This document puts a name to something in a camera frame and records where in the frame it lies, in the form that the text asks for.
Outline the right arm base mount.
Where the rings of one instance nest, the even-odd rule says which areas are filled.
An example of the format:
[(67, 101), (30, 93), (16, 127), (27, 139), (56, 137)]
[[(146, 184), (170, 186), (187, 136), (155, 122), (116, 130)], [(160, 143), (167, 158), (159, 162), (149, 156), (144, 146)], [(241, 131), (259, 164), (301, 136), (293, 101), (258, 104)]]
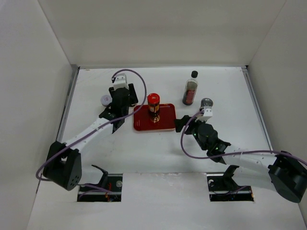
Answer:
[(239, 186), (234, 180), (238, 166), (229, 166), (225, 172), (208, 173), (207, 185), (211, 202), (254, 201), (250, 186)]

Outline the red lid chili sauce jar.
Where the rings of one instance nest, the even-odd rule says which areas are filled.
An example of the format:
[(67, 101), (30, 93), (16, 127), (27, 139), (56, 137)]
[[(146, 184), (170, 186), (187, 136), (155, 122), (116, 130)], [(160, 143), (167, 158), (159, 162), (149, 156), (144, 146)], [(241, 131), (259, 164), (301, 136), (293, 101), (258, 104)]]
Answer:
[(151, 93), (147, 96), (148, 114), (152, 122), (157, 123), (160, 120), (160, 96)]

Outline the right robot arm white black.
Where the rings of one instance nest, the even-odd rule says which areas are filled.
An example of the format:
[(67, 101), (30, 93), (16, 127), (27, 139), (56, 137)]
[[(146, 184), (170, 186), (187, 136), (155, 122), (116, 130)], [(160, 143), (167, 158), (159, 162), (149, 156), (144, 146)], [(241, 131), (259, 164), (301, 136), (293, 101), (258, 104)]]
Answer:
[(225, 188), (255, 186), (278, 193), (284, 199), (300, 203), (307, 190), (306, 161), (286, 151), (242, 150), (221, 140), (212, 125), (185, 115), (175, 119), (175, 130), (191, 135), (210, 159), (228, 168), (222, 176)]

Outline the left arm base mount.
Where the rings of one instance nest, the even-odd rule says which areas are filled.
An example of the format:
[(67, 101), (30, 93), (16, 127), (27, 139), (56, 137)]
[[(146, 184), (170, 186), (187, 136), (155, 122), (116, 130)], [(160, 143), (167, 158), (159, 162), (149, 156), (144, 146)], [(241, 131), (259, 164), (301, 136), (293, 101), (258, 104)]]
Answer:
[(90, 186), (80, 185), (77, 202), (121, 202), (123, 174), (109, 174), (106, 170), (92, 165), (96, 169), (95, 175), (99, 177), (96, 184)]

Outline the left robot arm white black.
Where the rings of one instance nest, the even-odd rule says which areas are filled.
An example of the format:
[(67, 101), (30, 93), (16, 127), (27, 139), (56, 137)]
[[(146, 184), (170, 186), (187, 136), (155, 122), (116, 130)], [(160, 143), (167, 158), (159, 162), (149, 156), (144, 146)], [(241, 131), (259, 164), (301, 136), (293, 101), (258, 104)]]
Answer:
[(94, 164), (85, 165), (82, 158), (103, 138), (115, 133), (131, 115), (129, 109), (138, 103), (132, 83), (114, 83), (109, 92), (111, 103), (88, 128), (63, 143), (51, 144), (47, 160), (38, 170), (44, 181), (54, 182), (67, 191), (88, 184), (97, 191), (106, 189), (106, 172)]

